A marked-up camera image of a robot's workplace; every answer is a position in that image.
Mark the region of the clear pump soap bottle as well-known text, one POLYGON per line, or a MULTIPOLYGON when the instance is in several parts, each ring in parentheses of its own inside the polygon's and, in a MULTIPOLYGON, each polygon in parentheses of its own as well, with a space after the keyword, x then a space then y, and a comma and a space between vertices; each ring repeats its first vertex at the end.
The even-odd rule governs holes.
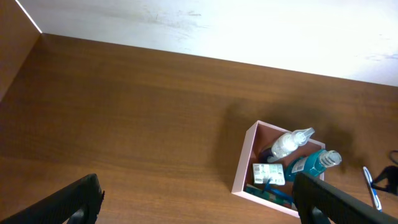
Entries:
POLYGON ((274 142, 262 148, 259 153, 259 162, 270 164, 290 155, 300 146, 308 143, 308 140, 314 133, 315 130, 313 128, 284 133, 274 142))

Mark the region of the blue disposable razor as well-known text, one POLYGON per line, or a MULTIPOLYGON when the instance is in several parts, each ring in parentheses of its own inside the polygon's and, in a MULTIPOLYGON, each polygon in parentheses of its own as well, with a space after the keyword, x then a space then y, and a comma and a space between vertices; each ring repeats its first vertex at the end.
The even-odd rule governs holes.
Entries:
POLYGON ((271 194, 274 194, 275 196, 278 196, 281 199, 288 201, 288 203, 293 203, 293 198, 291 196, 271 187, 271 180, 272 179, 267 180, 263 192, 270 192, 271 194))

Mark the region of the green white soap box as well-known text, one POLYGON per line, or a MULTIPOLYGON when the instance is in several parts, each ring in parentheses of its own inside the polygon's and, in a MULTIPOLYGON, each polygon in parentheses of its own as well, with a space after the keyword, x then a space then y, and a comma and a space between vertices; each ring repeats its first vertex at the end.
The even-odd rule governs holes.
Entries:
POLYGON ((255 184, 285 185, 282 164, 253 164, 255 184))

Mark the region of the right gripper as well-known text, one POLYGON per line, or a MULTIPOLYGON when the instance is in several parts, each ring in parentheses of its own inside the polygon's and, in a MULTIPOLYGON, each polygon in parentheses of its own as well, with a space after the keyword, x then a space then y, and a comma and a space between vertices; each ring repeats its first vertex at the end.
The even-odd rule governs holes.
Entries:
POLYGON ((383 192, 397 195, 397 166, 387 166, 372 182, 371 186, 383 192), (377 186, 377 183, 387 179, 385 187, 377 186))

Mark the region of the blue white toothbrush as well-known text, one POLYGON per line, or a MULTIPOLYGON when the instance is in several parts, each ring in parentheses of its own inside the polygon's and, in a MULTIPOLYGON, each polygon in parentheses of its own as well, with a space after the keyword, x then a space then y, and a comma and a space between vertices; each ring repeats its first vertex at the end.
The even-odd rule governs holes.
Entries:
POLYGON ((374 189, 371 184, 373 182, 371 173, 369 172, 368 168, 366 166, 363 166, 363 174, 366 180, 366 184, 368 186, 369 189, 369 193, 371 195, 371 200, 373 203, 373 207, 378 210, 378 211, 382 211, 382 205, 381 205, 381 201, 377 195, 376 189, 374 189))

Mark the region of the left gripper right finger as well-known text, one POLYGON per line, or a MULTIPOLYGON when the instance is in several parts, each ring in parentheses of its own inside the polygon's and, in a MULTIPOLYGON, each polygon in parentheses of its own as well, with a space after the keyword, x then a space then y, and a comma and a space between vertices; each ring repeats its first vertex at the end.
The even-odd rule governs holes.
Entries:
POLYGON ((303 224, 397 224, 396 218, 306 173, 296 175, 292 196, 303 224))

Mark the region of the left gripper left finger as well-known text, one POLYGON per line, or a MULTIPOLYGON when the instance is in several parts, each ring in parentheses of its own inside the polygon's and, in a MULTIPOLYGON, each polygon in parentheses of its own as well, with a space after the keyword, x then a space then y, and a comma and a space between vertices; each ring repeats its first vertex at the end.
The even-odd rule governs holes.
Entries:
POLYGON ((85 223, 97 221, 104 200, 98 176, 88 174, 1 223, 85 223))

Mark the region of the teal mouthwash bottle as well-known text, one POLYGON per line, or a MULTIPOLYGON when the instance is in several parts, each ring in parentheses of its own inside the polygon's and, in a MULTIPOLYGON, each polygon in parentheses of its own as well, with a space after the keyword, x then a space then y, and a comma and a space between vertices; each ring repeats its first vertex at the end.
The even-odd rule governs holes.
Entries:
POLYGON ((285 181, 293 182, 298 173, 307 173, 318 177, 327 168, 337 166, 342 162, 342 157, 337 151, 321 149, 307 157, 299 157, 292 161, 285 170, 285 181))

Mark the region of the Colgate toothpaste tube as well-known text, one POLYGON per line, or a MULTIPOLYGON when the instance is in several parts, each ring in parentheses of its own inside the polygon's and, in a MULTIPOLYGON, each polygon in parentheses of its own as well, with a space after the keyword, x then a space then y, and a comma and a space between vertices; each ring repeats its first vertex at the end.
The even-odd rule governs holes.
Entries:
POLYGON ((290 200, 286 200, 286 199, 282 198, 281 196, 278 196, 273 193, 263 192, 261 189, 255 187, 255 186, 252 186, 250 184, 246 185, 245 192, 252 194, 254 196, 257 196, 261 199, 270 201, 272 203, 276 203, 278 205, 281 205, 281 206, 284 206, 287 208, 292 208, 292 202, 290 200))

